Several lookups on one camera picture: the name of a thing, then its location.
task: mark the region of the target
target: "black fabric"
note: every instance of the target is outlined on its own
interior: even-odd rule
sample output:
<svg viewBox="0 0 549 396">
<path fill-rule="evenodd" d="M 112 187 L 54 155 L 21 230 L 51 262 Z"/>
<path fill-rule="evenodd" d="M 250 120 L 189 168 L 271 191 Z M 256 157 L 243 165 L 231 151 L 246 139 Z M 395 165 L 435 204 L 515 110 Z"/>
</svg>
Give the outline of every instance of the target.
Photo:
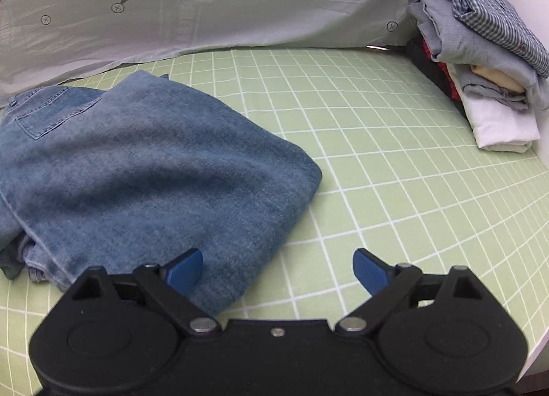
<svg viewBox="0 0 549 396">
<path fill-rule="evenodd" d="M 452 99 L 452 90 L 446 74 L 444 74 L 444 71 L 440 68 L 438 63 L 433 62 L 425 54 L 425 51 L 423 50 L 423 37 L 421 35 L 414 37 L 406 44 L 406 55 L 415 67 L 419 69 L 425 77 L 433 82 L 440 89 L 440 91 L 448 97 L 459 113 L 467 119 L 462 102 Z"/>
</svg>

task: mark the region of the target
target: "plaid shirt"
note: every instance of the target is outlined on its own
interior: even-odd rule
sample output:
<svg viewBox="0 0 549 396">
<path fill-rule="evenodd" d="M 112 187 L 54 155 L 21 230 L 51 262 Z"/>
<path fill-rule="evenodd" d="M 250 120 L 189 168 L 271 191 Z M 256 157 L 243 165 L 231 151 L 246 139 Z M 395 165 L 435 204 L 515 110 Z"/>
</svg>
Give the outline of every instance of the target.
<svg viewBox="0 0 549 396">
<path fill-rule="evenodd" d="M 549 53 L 507 0 L 449 0 L 454 16 L 489 41 L 527 61 L 549 77 Z"/>
</svg>

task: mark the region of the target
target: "white folded fabric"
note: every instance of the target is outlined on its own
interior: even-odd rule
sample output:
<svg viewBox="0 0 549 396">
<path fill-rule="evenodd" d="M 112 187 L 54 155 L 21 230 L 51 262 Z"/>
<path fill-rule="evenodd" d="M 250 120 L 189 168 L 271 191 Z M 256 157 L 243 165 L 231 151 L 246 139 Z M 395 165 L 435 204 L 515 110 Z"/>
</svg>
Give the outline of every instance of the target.
<svg viewBox="0 0 549 396">
<path fill-rule="evenodd" d="M 447 66 L 479 148 L 524 153 L 532 141 L 540 138 L 532 108 L 519 112 L 496 99 L 465 93 L 456 78 L 454 65 L 448 63 Z"/>
</svg>

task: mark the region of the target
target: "blue denim jeans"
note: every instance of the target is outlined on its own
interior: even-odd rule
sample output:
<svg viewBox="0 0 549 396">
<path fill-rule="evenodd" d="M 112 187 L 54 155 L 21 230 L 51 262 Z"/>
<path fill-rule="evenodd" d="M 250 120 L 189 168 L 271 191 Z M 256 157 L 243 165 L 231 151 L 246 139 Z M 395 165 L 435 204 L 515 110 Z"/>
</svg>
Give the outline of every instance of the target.
<svg viewBox="0 0 549 396">
<path fill-rule="evenodd" d="M 12 97 L 0 127 L 0 250 L 61 288 L 189 248 L 189 295 L 209 314 L 240 297 L 312 200 L 307 154 L 218 99 L 144 71 L 109 91 L 50 86 Z"/>
</svg>

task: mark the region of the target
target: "jeans pocket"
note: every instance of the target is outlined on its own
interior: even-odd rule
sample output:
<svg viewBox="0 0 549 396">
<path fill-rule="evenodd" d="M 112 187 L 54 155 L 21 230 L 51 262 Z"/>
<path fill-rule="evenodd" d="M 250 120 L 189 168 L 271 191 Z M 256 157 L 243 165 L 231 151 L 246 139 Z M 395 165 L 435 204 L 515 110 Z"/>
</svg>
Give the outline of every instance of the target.
<svg viewBox="0 0 549 396">
<path fill-rule="evenodd" d="M 91 108 L 101 99 L 102 94 L 103 91 L 91 88 L 67 86 L 15 120 L 31 138 L 39 139 L 71 117 Z"/>
</svg>

